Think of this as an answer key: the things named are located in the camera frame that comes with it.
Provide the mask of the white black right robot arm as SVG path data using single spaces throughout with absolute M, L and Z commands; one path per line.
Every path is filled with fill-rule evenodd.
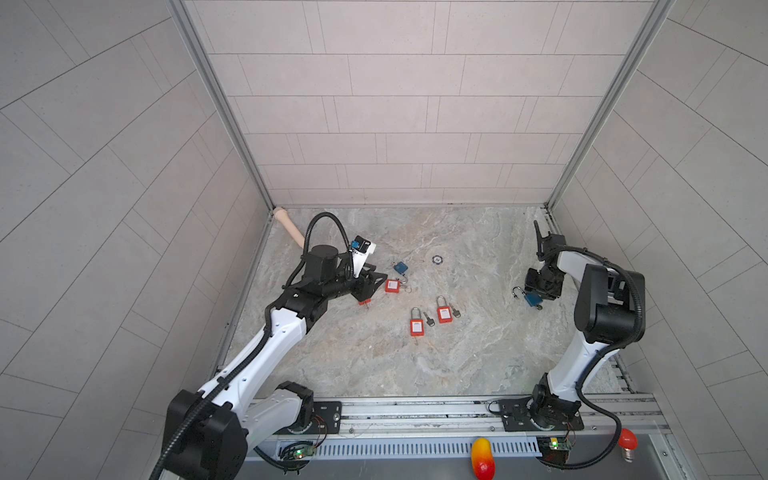
M 646 329 L 645 277 L 586 248 L 567 244 L 561 234 L 536 233 L 540 269 L 531 268 L 521 293 L 541 301 L 556 300 L 567 276 L 578 283 L 574 305 L 576 333 L 557 365 L 544 373 L 532 394 L 521 398 L 492 400 L 490 414 L 501 418 L 507 432 L 550 432 L 563 427 L 570 434 L 583 426 L 580 408 L 587 406 L 614 422 L 608 445 L 595 457 L 568 463 L 555 439 L 541 448 L 539 462 L 561 471 L 592 467 L 618 445 L 623 432 L 619 416 L 588 400 L 584 387 L 604 363 L 627 346 L 642 339 Z

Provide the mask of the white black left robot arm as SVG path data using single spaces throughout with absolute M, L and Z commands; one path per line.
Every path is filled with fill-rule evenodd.
M 331 212 L 310 220 L 300 261 L 281 295 L 265 307 L 262 329 L 216 376 L 170 401 L 150 478 L 171 472 L 181 479 L 233 479 L 248 454 L 269 437 L 310 427 L 312 390 L 284 382 L 264 400 L 255 396 L 331 300 L 350 295 L 365 303 L 386 282 L 386 274 L 368 261 L 375 250 L 368 239 L 350 238 Z

